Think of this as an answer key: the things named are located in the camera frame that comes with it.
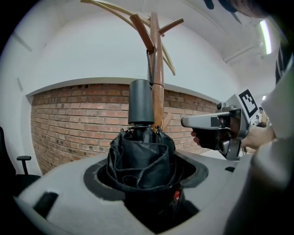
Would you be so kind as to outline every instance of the black strap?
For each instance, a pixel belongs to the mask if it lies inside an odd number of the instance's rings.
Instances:
[[[150,60],[149,60],[149,52],[146,50],[147,53],[147,61],[148,61],[148,72],[149,72],[149,83],[151,86],[153,86],[154,83],[154,73],[155,73],[155,60],[156,56],[154,56],[153,60],[153,66],[152,66],[152,73],[151,73],[151,68],[150,68]]]

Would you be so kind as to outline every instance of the fluorescent light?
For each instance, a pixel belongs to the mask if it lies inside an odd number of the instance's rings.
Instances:
[[[265,43],[266,43],[266,54],[271,54],[271,38],[270,38],[270,33],[268,31],[267,23],[265,20],[260,22],[263,37],[265,38]]]

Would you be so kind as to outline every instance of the chair armrest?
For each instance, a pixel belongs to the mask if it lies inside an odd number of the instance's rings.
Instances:
[[[19,156],[19,157],[17,157],[18,161],[29,161],[31,159],[32,159],[31,156]]]

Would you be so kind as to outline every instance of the red brick wall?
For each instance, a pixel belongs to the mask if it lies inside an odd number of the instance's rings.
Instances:
[[[108,152],[121,128],[128,127],[129,86],[90,84],[63,87],[34,95],[31,130],[42,170]],[[181,118],[215,112],[216,104],[183,93],[165,91],[164,112],[172,113],[166,133],[177,149],[202,153],[181,126]]]

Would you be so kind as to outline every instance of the gray cylinder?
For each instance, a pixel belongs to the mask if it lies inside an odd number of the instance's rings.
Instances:
[[[154,124],[152,87],[149,81],[137,79],[130,84],[129,124]]]

